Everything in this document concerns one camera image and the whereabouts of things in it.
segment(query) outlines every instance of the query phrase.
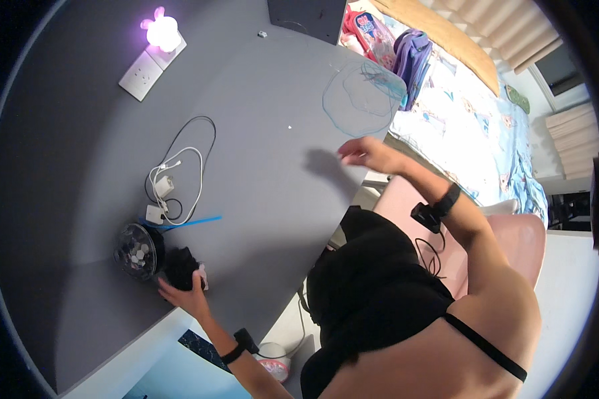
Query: white charging cable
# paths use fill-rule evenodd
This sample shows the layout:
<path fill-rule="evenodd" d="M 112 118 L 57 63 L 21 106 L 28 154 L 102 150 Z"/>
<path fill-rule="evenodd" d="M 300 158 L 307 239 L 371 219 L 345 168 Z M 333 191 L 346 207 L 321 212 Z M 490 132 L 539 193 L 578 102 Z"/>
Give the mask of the white charging cable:
<path fill-rule="evenodd" d="M 166 203 L 166 201 L 162 197 L 160 197 L 158 195 L 158 192 L 155 190 L 155 185 L 157 184 L 158 175 L 160 175 L 160 173 L 166 172 L 168 169 L 173 169 L 174 167 L 182 164 L 182 161 L 178 160 L 175 164 L 173 164 L 171 166 L 168 166 L 168 163 L 171 160 L 173 160 L 173 158 L 175 158 L 176 156 L 182 154 L 184 151 L 187 151 L 187 150 L 194 151 L 199 156 L 199 158 L 200 158 L 200 190 L 198 191 L 197 198 L 195 199 L 195 202 L 193 203 L 193 206 L 191 207 L 191 210 L 186 215 L 186 218 L 184 218 L 183 221 L 181 221 L 179 223 L 176 223 L 176 222 L 172 221 L 171 219 L 169 219 L 167 217 L 167 212 L 168 212 L 167 203 Z M 203 172 L 204 172 L 204 161 L 203 161 L 203 158 L 202 158 L 202 154 L 195 147 L 184 147 L 181 150 L 179 150 L 174 156 L 170 157 L 166 161 L 162 162 L 160 165 L 158 165 L 155 168 L 151 169 L 151 171 L 149 172 L 149 180 L 151 181 L 151 187 L 153 189 L 153 195 L 155 196 L 155 200 L 158 202 L 158 205 L 160 206 L 160 208 L 164 211 L 164 219 L 168 223 L 171 223 L 174 226 L 183 225 L 191 217 L 191 215 L 193 214 L 193 210 L 195 210 L 195 206 L 197 205 L 197 202 L 200 200 L 200 196 L 202 195 L 202 173 Z"/>

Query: green pillow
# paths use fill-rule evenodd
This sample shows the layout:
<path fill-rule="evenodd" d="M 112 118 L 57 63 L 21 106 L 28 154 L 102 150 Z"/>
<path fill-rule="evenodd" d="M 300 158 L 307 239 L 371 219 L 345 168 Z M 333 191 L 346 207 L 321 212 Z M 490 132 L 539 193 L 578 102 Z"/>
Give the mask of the green pillow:
<path fill-rule="evenodd" d="M 506 84 L 506 93 L 508 94 L 510 102 L 517 104 L 525 113 L 530 115 L 530 102 L 528 101 L 528 97 L 519 94 L 514 87 L 508 84 Z"/>

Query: wall outlet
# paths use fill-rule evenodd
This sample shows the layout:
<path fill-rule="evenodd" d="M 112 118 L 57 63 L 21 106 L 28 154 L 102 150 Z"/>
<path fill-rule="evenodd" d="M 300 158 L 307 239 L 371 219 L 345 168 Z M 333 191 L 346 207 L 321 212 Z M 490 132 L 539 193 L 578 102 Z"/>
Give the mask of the wall outlet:
<path fill-rule="evenodd" d="M 151 58 L 162 68 L 162 70 L 167 69 L 168 65 L 175 60 L 175 58 L 184 50 L 186 47 L 186 42 L 180 32 L 177 32 L 182 41 L 179 46 L 176 47 L 175 50 L 171 52 L 163 52 L 160 50 L 160 47 L 148 45 L 146 48 L 146 52 L 151 56 Z"/>
<path fill-rule="evenodd" d="M 162 72 L 160 65 L 146 51 L 143 51 L 118 84 L 138 101 L 142 101 Z"/>

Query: pink chair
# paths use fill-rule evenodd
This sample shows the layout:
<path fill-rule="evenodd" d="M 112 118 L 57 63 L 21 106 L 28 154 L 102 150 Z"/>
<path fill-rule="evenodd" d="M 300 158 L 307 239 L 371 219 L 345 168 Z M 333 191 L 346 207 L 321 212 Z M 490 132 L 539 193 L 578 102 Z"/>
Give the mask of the pink chair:
<path fill-rule="evenodd" d="M 392 221 L 411 240 L 422 238 L 438 251 L 441 260 L 439 276 L 446 277 L 441 281 L 453 298 L 459 299 L 468 293 L 468 254 L 445 226 L 442 226 L 442 233 L 446 239 L 446 249 L 439 252 L 443 245 L 441 236 L 432 234 L 411 218 L 411 209 L 418 202 L 427 203 L 411 183 L 395 176 L 384 188 L 373 211 Z M 541 219 L 534 214 L 492 214 L 487 219 L 511 267 L 526 277 L 534 288 L 545 252 L 545 228 Z M 428 264 L 434 254 L 425 244 L 420 244 L 420 249 Z"/>

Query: power socket panel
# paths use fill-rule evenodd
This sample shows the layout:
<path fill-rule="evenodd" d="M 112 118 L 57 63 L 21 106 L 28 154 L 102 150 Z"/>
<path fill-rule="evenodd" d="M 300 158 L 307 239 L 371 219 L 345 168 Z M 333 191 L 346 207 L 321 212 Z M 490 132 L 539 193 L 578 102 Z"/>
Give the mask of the power socket panel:
<path fill-rule="evenodd" d="M 160 65 L 153 60 L 149 53 L 142 51 L 118 84 L 138 101 L 142 101 L 162 72 Z"/>

